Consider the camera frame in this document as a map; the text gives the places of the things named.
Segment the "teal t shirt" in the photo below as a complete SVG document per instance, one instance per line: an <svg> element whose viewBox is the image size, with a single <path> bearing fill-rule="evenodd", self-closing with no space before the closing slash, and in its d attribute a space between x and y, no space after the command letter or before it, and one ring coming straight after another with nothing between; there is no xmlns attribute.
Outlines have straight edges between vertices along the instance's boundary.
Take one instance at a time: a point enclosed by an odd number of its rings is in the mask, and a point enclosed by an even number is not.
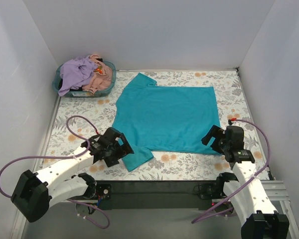
<svg viewBox="0 0 299 239"><path fill-rule="evenodd" d="M137 74L116 102L113 127L133 149L123 158L128 171L153 159L154 151L214 155L201 140L219 114L213 87L158 86Z"/></svg>

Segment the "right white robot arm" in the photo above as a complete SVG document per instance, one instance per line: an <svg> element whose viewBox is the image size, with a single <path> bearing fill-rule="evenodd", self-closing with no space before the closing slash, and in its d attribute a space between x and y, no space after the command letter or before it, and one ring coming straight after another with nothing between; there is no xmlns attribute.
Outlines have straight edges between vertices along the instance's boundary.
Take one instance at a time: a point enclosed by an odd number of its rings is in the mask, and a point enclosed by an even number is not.
<svg viewBox="0 0 299 239"><path fill-rule="evenodd" d="M202 144L224 155L232 175L219 176L216 194L230 201L241 222L243 239L285 239L289 220L272 204L261 180L256 175L255 159L244 148L244 131L239 126L226 129L213 125Z"/></svg>

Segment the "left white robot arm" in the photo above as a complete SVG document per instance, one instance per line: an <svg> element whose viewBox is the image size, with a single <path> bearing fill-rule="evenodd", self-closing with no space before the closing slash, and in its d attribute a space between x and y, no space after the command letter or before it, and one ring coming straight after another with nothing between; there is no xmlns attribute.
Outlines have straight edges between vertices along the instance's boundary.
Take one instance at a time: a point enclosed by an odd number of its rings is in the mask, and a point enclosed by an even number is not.
<svg viewBox="0 0 299 239"><path fill-rule="evenodd" d="M36 222L57 203L75 197L97 196L97 181L82 173L82 169L100 160L111 167L133 153L124 134L110 127L104 134L85 140L69 157L36 172L23 172L11 201L30 223Z"/></svg>

